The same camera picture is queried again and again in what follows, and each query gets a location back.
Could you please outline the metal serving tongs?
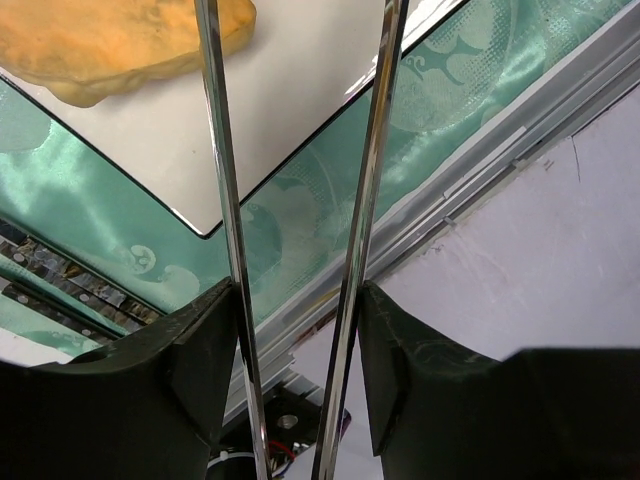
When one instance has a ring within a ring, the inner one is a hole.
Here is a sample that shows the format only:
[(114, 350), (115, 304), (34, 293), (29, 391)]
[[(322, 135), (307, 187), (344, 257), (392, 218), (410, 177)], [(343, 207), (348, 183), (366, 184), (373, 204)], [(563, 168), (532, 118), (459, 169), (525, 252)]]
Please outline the metal serving tongs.
[[(203, 84), (207, 99), (210, 137), (219, 184), (230, 272), (240, 293), (239, 345), (255, 469), (258, 478), (269, 479), (272, 473), (269, 466), (267, 424), (252, 319), (253, 311), (229, 118), (218, 4), (215, 1), (198, 1), (195, 4), (195, 12), (200, 52), (204, 63)], [(335, 474), (357, 328), (357, 295), (363, 285), (366, 272), (375, 202), (383, 169), (384, 148), (387, 141), (407, 12), (408, 4), (405, 1), (387, 1), (384, 4), (373, 95), (312, 467), (311, 476), (314, 479), (331, 479)]]

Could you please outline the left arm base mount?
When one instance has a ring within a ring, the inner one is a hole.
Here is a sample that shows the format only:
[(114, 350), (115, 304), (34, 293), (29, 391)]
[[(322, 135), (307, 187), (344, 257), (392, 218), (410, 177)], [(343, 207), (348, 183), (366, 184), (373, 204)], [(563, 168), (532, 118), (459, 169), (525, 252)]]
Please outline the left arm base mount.
[[(296, 459), (316, 443), (321, 407), (303, 394), (277, 386), (266, 394), (265, 415), (271, 475), (283, 479)], [(254, 453), (248, 414), (223, 427), (211, 453), (208, 479), (254, 479)]]

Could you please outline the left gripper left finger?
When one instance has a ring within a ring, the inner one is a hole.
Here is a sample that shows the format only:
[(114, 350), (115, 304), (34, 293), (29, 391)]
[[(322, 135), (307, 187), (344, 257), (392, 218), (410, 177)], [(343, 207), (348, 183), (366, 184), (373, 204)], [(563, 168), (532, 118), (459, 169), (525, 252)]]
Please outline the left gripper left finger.
[(1, 366), (5, 479), (202, 479), (237, 345), (223, 280), (66, 364)]

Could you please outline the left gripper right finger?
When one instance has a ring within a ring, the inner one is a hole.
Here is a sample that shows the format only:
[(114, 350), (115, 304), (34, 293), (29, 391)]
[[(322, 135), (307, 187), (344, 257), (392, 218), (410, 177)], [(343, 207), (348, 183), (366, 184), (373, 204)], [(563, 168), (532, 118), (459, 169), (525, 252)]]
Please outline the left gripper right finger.
[(639, 353), (533, 348), (481, 355), (359, 294), (372, 449), (388, 479), (635, 479)]

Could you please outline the long yellow bread loaf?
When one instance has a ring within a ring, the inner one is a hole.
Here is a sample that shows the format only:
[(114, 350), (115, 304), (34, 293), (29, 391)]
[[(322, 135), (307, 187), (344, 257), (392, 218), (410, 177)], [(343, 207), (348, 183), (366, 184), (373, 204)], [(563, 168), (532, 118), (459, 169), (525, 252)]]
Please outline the long yellow bread loaf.
[(200, 69), (192, 1), (4, 1), (1, 67), (89, 108)]

